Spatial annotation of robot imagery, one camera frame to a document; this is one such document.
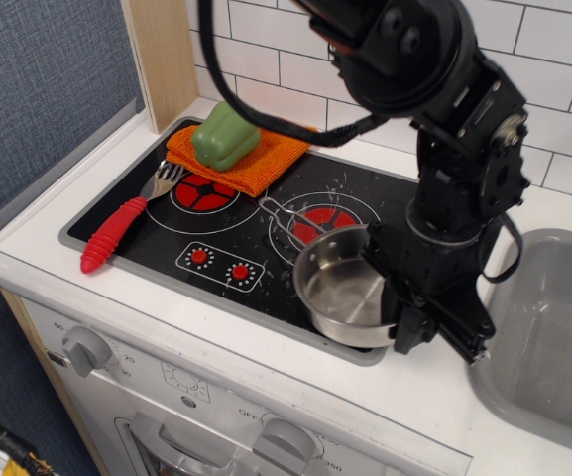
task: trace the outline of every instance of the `black stovetop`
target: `black stovetop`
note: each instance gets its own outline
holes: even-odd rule
[[[196,122],[183,121],[176,130],[191,124]],[[138,196],[165,157],[166,141],[74,220],[66,232],[74,247],[82,249],[113,211]],[[307,153],[262,196],[331,229],[374,219],[404,220],[415,189],[412,181]],[[316,235],[310,227],[283,220],[305,242]],[[109,263],[243,317],[264,319],[267,326],[277,319],[318,335],[291,280],[299,248],[256,199],[185,172],[168,195],[149,203]]]

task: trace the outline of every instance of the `red handle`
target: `red handle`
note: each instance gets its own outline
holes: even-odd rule
[[[88,274],[103,266],[123,235],[145,208],[147,199],[139,196],[123,203],[107,218],[87,242],[85,251],[80,257],[80,271]]]

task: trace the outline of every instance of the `stainless steel pot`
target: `stainless steel pot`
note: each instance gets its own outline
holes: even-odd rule
[[[366,225],[325,232],[301,213],[288,210],[269,197],[262,198],[259,204],[302,247],[294,263],[294,288],[312,325],[327,338],[352,347],[392,345],[390,331],[395,325],[381,323],[384,279],[361,256],[369,239]],[[304,244],[282,224],[269,204],[314,227],[320,235]]]

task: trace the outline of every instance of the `sink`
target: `sink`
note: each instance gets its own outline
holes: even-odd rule
[[[572,232],[536,230],[523,239],[519,270],[487,304],[497,327],[490,358],[473,365],[470,378],[498,417],[572,448]]]

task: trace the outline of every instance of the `orange cloth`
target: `orange cloth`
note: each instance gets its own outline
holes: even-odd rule
[[[197,127],[188,126],[172,135],[167,142],[167,160],[253,197],[259,196],[309,149],[306,142],[261,129],[262,142],[253,152],[228,171],[217,172],[195,158],[190,138]]]

